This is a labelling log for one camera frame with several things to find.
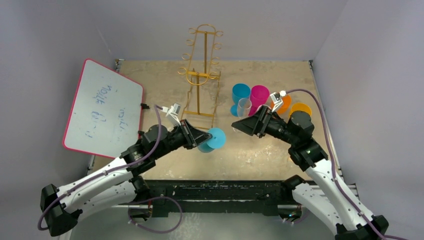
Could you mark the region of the clear wine glass front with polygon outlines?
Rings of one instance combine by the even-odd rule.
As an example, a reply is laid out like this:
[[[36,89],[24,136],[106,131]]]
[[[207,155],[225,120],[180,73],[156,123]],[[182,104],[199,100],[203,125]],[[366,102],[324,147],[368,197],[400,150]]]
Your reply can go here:
[[[249,98],[241,98],[237,104],[231,107],[231,114],[240,120],[249,116],[252,102]]]

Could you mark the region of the blue wine glass row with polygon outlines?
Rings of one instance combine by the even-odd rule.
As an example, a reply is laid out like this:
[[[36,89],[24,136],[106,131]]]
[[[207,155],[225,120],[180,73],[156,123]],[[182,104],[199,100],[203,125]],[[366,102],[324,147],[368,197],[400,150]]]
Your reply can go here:
[[[234,117],[237,117],[237,107],[241,99],[249,99],[251,95],[251,88],[244,83],[237,83],[232,87],[232,100],[234,105],[230,108],[230,112]]]
[[[211,138],[197,147],[200,152],[210,153],[216,149],[222,148],[225,145],[227,138],[222,129],[213,127],[210,128],[207,132],[211,134]]]

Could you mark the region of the magenta plastic wine glass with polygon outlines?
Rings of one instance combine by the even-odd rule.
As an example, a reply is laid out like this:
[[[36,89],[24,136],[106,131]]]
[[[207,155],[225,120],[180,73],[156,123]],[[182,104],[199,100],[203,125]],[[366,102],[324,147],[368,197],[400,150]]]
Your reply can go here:
[[[266,86],[253,86],[250,92],[251,108],[248,115],[252,116],[261,105],[264,105],[268,101],[269,96],[270,91]]]

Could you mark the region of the orange plastic wine glass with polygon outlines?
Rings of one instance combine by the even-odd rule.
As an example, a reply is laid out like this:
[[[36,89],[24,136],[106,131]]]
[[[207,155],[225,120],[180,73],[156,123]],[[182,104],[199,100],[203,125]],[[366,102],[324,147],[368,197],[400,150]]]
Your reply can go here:
[[[292,98],[289,95],[286,95],[282,98],[282,105],[276,110],[278,115],[281,115],[288,111],[292,103]]]

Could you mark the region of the yellow plastic wine glass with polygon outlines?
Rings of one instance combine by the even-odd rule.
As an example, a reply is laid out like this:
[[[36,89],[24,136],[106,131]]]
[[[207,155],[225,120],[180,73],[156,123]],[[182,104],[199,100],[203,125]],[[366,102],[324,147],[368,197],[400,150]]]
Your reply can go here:
[[[297,112],[297,111],[305,112],[309,114],[309,116],[312,115],[312,110],[307,104],[297,102],[291,106],[288,116],[290,117],[294,112]]]

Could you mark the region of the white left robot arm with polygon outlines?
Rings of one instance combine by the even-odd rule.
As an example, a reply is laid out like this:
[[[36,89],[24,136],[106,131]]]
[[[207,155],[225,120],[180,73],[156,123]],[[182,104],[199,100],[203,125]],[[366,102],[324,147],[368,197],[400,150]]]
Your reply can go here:
[[[78,224],[84,205],[97,207],[94,197],[124,182],[132,183],[138,175],[156,165],[156,160],[183,147],[196,148],[212,139],[212,134],[197,129],[183,119],[168,131],[161,124],[140,132],[140,137],[117,158],[101,169],[67,185],[48,184],[41,190],[42,215],[37,223],[40,231],[60,236]]]

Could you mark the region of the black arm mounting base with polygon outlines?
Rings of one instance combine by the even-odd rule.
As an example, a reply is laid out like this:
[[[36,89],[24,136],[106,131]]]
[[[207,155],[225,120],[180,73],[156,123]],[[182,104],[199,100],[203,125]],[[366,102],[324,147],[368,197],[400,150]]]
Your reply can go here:
[[[292,191],[305,180],[144,180],[132,181],[133,204],[152,206],[155,218],[169,213],[262,214],[291,217],[297,202]]]

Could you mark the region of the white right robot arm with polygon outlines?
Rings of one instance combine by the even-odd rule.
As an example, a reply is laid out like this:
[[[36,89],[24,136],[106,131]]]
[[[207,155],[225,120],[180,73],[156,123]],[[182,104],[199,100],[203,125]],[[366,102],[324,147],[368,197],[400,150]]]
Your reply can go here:
[[[383,215],[374,215],[349,189],[324,149],[313,138],[311,117],[295,111],[288,121],[262,106],[254,115],[237,120],[233,128],[250,136],[270,135],[290,145],[291,160],[323,192],[323,196],[301,177],[286,180],[280,196],[288,204],[295,201],[306,207],[333,233],[336,240],[382,240],[389,223]]]

